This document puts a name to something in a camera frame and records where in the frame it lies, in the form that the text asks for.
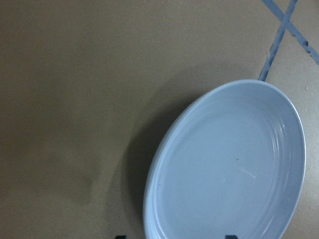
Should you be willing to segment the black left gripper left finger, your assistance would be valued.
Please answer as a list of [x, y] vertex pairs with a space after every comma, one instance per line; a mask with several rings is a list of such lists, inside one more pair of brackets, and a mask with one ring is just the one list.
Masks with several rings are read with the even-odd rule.
[[117, 235], [115, 236], [115, 239], [126, 239], [127, 236], [126, 235]]

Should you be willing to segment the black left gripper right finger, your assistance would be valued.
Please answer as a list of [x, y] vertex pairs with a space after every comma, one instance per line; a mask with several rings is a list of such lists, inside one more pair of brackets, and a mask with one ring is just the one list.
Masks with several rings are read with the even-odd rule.
[[226, 231], [225, 231], [225, 236], [224, 236], [225, 239], [236, 239], [236, 229], [234, 228], [228, 228]]

